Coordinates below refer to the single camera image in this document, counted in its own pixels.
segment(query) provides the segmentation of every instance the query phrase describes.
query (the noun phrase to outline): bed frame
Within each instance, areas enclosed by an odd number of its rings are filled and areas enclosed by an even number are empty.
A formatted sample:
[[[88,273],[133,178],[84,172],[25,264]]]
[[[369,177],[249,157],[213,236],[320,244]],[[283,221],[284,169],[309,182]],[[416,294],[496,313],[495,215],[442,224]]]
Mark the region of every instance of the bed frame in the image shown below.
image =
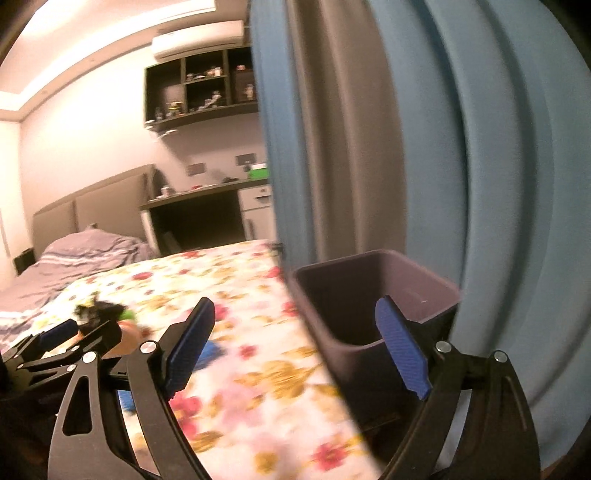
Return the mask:
[[[95,223],[110,233],[146,240],[140,206],[158,192],[155,165],[128,170],[50,203],[33,215],[33,248],[39,258],[53,241]]]

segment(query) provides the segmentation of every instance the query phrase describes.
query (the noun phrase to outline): pillow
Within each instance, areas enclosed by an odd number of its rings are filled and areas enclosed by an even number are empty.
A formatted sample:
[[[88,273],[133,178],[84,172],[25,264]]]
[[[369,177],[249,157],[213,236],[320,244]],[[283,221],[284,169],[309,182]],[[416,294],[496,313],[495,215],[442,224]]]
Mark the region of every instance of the pillow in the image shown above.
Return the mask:
[[[130,263],[153,257],[149,246],[139,238],[115,235],[99,228],[66,235],[50,244],[41,256],[69,258],[98,258],[114,255],[132,255]]]

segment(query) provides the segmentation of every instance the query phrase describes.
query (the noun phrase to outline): white drawer cabinet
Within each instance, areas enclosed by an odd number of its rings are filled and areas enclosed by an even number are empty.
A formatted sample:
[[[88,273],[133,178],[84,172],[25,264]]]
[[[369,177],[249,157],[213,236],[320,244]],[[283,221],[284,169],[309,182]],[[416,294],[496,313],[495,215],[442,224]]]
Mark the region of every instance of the white drawer cabinet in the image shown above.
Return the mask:
[[[271,187],[251,187],[238,190],[242,223],[247,240],[277,241],[275,212]]]

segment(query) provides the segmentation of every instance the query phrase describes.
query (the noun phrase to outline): ceiling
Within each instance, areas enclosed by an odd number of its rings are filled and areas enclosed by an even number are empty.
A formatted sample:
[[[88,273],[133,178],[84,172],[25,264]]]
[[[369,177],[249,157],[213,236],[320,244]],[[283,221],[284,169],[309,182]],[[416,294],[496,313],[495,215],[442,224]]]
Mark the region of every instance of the ceiling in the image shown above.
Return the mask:
[[[156,35],[194,25],[245,20],[247,10],[247,0],[38,3],[40,9],[0,65],[0,120],[22,120],[81,74],[148,45]]]

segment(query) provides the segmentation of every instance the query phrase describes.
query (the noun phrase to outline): figurine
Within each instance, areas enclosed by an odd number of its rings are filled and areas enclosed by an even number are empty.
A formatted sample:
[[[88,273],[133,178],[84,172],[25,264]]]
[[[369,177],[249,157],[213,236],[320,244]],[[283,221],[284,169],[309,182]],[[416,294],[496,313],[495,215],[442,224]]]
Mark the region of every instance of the figurine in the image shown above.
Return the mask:
[[[244,94],[246,95],[246,98],[248,98],[249,100],[254,100],[255,86],[252,83],[249,83],[244,89]]]
[[[168,112],[166,113],[166,117],[169,118],[171,116],[181,115],[181,107],[180,105],[182,102],[171,102],[168,103]]]
[[[220,95],[219,90],[215,90],[213,92],[212,97],[210,99],[208,99],[208,100],[205,100],[205,104],[202,105],[202,106],[200,106],[198,108],[198,110],[205,110],[205,109],[210,108],[210,107],[216,107],[217,106],[216,103],[217,103],[217,101],[220,98],[222,98],[222,95]]]

